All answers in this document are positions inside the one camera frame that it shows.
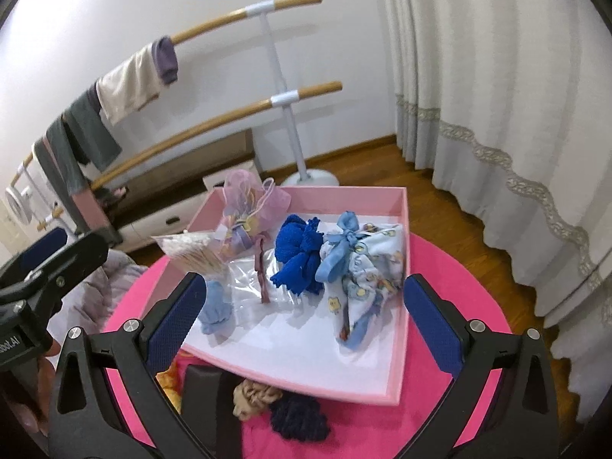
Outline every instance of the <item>purple cloth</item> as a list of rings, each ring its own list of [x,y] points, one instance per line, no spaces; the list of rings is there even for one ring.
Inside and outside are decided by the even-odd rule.
[[[100,98],[98,98],[98,90],[96,90],[96,82],[92,84],[87,90],[87,99],[90,101],[90,105],[96,114],[100,114],[102,106],[100,105]]]
[[[176,81],[179,73],[179,61],[176,58],[174,45],[170,36],[164,36],[153,42],[151,47],[153,63],[157,70],[157,75],[166,86]]]

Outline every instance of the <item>dark blue scrunchie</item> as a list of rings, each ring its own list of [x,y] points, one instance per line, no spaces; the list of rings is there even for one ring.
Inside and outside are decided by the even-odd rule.
[[[314,397],[283,392],[283,397],[270,404],[270,412],[272,429],[285,440],[322,442],[329,435],[327,416]]]
[[[283,223],[276,237],[276,260],[283,268],[270,278],[278,288],[286,285],[296,295],[304,290],[319,294],[323,285],[315,281],[314,274],[321,263],[319,250],[323,245],[323,233],[318,233],[319,219],[306,223],[300,216],[291,214]]]

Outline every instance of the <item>light blue sock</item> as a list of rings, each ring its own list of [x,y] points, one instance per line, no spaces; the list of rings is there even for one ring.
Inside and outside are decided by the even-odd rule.
[[[206,282],[206,302],[198,314],[204,335],[221,329],[232,313],[232,305],[223,300],[225,291],[219,282]]]

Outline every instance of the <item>cream cloth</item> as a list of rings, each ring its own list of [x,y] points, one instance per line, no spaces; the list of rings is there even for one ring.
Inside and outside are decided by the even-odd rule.
[[[366,233],[351,251],[348,273],[324,283],[323,301],[332,314],[334,332],[341,345],[359,348],[370,321],[380,314],[387,298],[402,288],[404,279],[404,233],[401,225],[379,229],[366,224]],[[321,247],[325,260],[334,245]]]
[[[113,126],[166,87],[155,69],[151,47],[149,43],[96,82],[100,106]]]

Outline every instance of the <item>pink tulle fabric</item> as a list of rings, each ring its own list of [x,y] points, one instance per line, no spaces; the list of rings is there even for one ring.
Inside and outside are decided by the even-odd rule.
[[[256,236],[279,225],[291,203],[291,196],[272,178],[260,183],[256,175],[243,169],[226,176],[223,196],[221,224],[227,231],[219,255],[224,260],[240,255],[253,245]]]

